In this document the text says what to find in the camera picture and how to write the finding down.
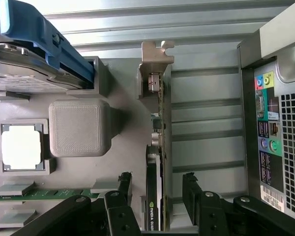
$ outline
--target circuit board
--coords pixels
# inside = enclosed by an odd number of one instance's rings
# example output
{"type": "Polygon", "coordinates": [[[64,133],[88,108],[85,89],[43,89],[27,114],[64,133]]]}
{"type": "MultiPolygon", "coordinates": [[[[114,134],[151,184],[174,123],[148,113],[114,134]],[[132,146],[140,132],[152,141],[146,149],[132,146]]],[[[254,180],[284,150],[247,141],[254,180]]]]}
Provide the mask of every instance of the circuit board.
{"type": "Polygon", "coordinates": [[[99,194],[92,194],[90,189],[32,189],[22,196],[0,196],[1,201],[39,201],[64,200],[74,195],[84,195],[96,199],[99,194]]]}

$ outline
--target blue drive bracket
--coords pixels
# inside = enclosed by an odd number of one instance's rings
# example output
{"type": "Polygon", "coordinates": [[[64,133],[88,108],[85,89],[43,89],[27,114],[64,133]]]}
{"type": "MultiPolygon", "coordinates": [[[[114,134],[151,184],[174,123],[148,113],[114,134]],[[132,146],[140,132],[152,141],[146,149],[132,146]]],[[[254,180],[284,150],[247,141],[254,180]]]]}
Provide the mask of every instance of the blue drive bracket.
{"type": "Polygon", "coordinates": [[[94,68],[69,41],[32,5],[0,0],[0,32],[8,38],[32,42],[45,51],[48,65],[59,70],[65,65],[84,79],[94,82],[94,68]]]}

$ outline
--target ethernet port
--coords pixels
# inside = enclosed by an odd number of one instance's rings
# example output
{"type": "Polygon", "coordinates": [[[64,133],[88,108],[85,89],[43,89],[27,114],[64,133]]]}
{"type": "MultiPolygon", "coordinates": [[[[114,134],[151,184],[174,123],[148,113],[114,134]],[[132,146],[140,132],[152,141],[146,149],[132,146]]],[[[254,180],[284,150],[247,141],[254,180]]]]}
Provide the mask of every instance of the ethernet port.
{"type": "Polygon", "coordinates": [[[270,123],[270,135],[277,136],[279,132],[279,126],[277,123],[270,123]]]}

